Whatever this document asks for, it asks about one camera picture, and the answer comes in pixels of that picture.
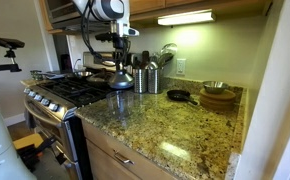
stove knob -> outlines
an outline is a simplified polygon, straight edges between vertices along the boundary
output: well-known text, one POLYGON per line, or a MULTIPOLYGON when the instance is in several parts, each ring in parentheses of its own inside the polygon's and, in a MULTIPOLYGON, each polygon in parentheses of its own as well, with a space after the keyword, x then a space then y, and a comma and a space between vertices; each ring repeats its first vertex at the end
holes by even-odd
POLYGON ((25 88, 25 89, 24 89, 24 93, 25 93, 25 94, 28 94, 30 91, 31 91, 30 88, 25 88))
POLYGON ((41 103, 44 105, 44 106, 48 106, 49 105, 49 100, 48 99, 46 99, 46 98, 43 98, 42 99, 42 101, 41 101, 41 103))
POLYGON ((48 108, 49 108, 50 110, 52 110, 52 111, 57 111, 57 109, 58 109, 58 105, 55 104, 55 103, 50 103, 49 106, 48 106, 48 108))
POLYGON ((43 99, 43 96, 42 95, 39 95, 39 94, 36 94, 35 97, 34 97, 34 99, 36 101, 41 101, 43 99))
POLYGON ((29 95, 30 97, 35 97, 35 96, 36 96, 36 92, 34 92, 34 91, 30 91, 30 92, 28 93, 28 95, 29 95))

electrical outlet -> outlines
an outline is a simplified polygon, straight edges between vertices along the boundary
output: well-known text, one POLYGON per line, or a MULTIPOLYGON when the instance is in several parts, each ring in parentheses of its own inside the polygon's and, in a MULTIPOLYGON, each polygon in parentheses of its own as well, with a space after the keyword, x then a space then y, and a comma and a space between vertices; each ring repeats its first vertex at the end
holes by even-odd
POLYGON ((185 75, 186 59, 177 59, 176 74, 185 75))

cast iron skillet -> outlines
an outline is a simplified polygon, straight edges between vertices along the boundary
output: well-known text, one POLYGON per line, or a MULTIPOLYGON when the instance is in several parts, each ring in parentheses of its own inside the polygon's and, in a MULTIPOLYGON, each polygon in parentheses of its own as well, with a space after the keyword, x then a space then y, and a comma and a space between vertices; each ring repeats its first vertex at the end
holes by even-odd
POLYGON ((170 90, 167 91, 167 96, 171 100, 174 101, 189 101, 194 105, 197 105, 198 103, 190 98, 190 93, 188 91, 183 90, 170 90))

stainless steel utensil holder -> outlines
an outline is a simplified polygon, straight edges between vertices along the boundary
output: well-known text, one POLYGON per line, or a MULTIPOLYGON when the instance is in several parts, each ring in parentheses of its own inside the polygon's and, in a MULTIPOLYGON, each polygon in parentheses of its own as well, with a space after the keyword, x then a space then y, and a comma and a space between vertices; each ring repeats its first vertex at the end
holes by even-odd
POLYGON ((148 70, 148 92, 159 94, 162 92, 161 84, 163 78, 163 68, 148 70))
POLYGON ((147 69, 133 69, 134 74, 134 92, 145 93, 147 92, 147 69))

cabinet drawer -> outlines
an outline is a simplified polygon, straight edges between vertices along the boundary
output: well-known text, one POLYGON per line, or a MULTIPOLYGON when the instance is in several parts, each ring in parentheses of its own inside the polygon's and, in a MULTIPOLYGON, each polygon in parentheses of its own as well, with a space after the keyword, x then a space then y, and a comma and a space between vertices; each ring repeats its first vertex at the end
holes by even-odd
POLYGON ((126 170, 113 158, 105 154, 96 145, 86 140, 89 160, 94 179, 111 180, 136 180, 139 179, 133 173, 126 170))
POLYGON ((176 179, 174 176, 158 167, 156 164, 146 159, 138 152, 125 146, 118 140, 106 135, 86 121, 83 120, 82 122, 85 137, 89 141, 97 145, 106 154, 111 156, 122 166, 136 174, 141 179, 176 179), (121 157, 126 157, 126 159, 129 159, 134 164, 130 162, 123 163, 119 160, 121 157))

